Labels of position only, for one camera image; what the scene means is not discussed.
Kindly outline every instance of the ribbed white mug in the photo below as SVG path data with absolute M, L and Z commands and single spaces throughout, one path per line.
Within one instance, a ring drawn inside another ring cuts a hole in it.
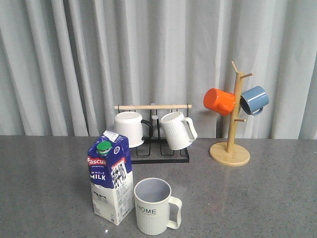
M 182 201 L 171 196 L 170 185 L 160 178 L 146 178 L 134 187 L 137 225 L 147 235 L 158 235 L 167 227 L 178 229 L 181 223 Z M 169 204 L 178 208 L 177 219 L 169 219 Z
M 184 117 L 182 112 L 166 114 L 160 120 L 168 146 L 171 150 L 181 150 L 197 139 L 193 120 Z

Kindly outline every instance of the wooden dowel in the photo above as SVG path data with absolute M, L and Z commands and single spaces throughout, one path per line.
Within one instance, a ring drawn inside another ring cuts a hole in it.
M 246 122 L 246 119 L 235 119 L 234 121 L 242 121 L 242 122 Z
M 250 77 L 250 76 L 252 76 L 252 75 L 253 75 L 253 73 L 248 73 L 248 74 L 245 74 L 245 75 L 241 76 L 241 78 Z
M 155 109 L 190 109 L 192 108 L 191 104 L 184 105 L 117 105 L 114 106 L 115 110 L 155 110 Z

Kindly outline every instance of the mug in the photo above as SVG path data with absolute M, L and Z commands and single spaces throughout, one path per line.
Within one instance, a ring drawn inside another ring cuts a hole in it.
M 171 196 L 170 185 L 160 178 L 146 178 L 134 187 L 137 226 L 147 235 L 158 235 L 167 227 L 178 229 L 181 223 L 182 201 Z M 177 206 L 177 219 L 169 219 L 169 204 Z
M 263 107 L 269 103 L 266 91 L 256 86 L 241 94 L 240 106 L 248 115 L 259 115 Z
M 149 126 L 149 136 L 143 136 L 142 124 Z M 118 113 L 114 118 L 114 131 L 128 137 L 129 148 L 142 145 L 145 140 L 153 136 L 152 124 L 147 120 L 143 120 L 142 115 L 137 112 Z
M 197 139 L 193 120 L 184 117 L 182 112 L 166 114 L 160 120 L 171 150 L 181 150 Z
M 232 93 L 212 88 L 204 96 L 204 106 L 220 113 L 222 116 L 230 114 L 235 106 L 236 99 Z

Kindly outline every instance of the white mug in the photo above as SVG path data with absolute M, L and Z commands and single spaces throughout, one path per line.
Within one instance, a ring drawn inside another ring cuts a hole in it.
M 143 136 L 142 124 L 146 124 L 150 128 L 150 135 Z M 114 131 L 120 135 L 128 137 L 129 148 L 142 145 L 153 135 L 152 124 L 142 119 L 142 115 L 137 112 L 118 113 L 114 118 Z
M 137 225 L 147 235 L 158 235 L 167 227 L 178 229 L 181 223 L 182 201 L 171 196 L 170 185 L 160 178 L 146 178 L 134 187 Z M 169 204 L 178 208 L 177 219 L 169 219 Z
M 193 120 L 184 117 L 182 112 L 166 114 L 160 120 L 171 150 L 181 150 L 197 139 Z

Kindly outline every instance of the wooden pole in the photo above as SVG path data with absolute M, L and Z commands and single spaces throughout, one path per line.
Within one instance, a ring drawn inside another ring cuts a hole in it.
M 114 106 L 115 110 L 155 110 L 155 109 L 191 109 L 191 104 L 185 105 L 139 105 L 139 106 Z
M 228 140 L 227 140 L 227 147 L 226 147 L 227 153 L 231 153 L 233 150 L 234 139 L 235 139 L 236 130 L 237 130 L 237 122 L 245 121 L 243 119 L 238 119 L 239 108 L 240 108 L 240 96 L 241 96 L 241 91 L 243 87 L 243 79 L 253 75 L 253 73 L 244 74 L 244 72 L 238 71 L 234 62 L 232 61 L 231 63 L 234 68 L 234 71 L 236 72 L 236 80 L 234 84 L 234 96 L 236 99 L 236 103 L 234 105 L 233 111 L 231 112 L 229 133 L 228 133 Z

